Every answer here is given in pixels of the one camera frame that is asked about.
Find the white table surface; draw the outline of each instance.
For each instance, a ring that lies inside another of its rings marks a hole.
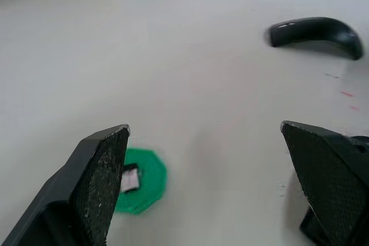
[[[0,243],[83,137],[128,123],[168,190],[108,245],[311,245],[280,123],[368,135],[369,58],[265,43],[310,16],[369,43],[368,0],[0,0]]]

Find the red mark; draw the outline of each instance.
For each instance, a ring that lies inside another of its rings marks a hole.
[[[348,92],[341,92],[342,94],[344,94],[344,95],[347,95],[347,96],[349,96],[349,97],[353,97],[353,94],[351,94],[351,93],[348,93]]]

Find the green plastic piece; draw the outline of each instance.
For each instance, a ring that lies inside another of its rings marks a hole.
[[[167,185],[167,169],[156,153],[148,149],[128,148],[125,164],[137,164],[140,188],[120,193],[115,211],[139,214],[159,200]]]

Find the green octagonal object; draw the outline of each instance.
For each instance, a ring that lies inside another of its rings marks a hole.
[[[125,164],[137,164],[140,188],[120,193],[115,211],[139,214],[159,200],[167,185],[167,169],[153,150],[128,148]]]

